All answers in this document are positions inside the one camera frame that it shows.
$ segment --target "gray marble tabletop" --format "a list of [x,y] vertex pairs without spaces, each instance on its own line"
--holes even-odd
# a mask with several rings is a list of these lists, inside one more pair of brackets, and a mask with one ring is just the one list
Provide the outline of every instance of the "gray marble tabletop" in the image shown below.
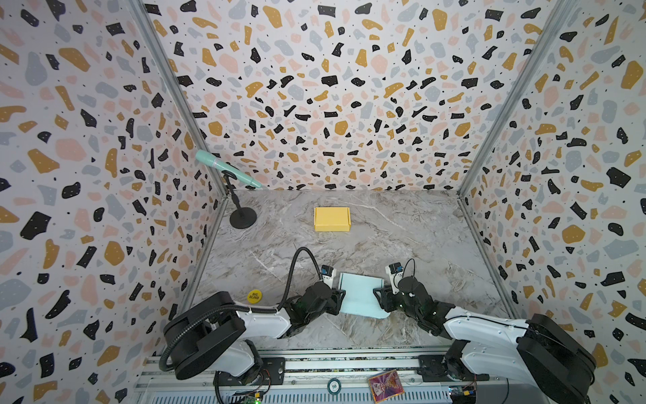
[[[260,305],[282,297],[292,256],[308,247],[318,265],[386,279],[384,267],[415,258],[416,278],[436,300],[482,314],[506,317],[500,296],[457,204],[457,194],[437,191],[236,191],[243,206],[258,213],[248,229],[234,229],[227,205],[200,280],[194,304],[226,290],[246,302],[253,289]],[[350,232],[314,231],[314,208],[350,208]],[[406,271],[412,270],[412,264]],[[301,253],[289,295],[303,294],[317,280],[309,256]],[[449,345],[404,314],[387,319],[324,314],[289,339],[255,338],[259,349],[349,348]]]

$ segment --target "terrazzo backdrop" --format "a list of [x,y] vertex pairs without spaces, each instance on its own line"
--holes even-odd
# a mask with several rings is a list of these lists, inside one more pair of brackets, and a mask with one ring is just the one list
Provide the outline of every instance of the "terrazzo backdrop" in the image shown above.
[[124,7],[0,7],[2,403],[127,399],[214,221]]
[[453,189],[548,0],[146,1],[212,153],[271,189]]
[[646,3],[586,1],[466,197],[522,317],[597,360],[593,403],[646,401]]

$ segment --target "yellow box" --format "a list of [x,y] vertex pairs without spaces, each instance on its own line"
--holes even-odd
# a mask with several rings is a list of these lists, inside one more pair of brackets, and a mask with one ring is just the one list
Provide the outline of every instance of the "yellow box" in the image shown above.
[[315,207],[314,231],[350,231],[349,207]]

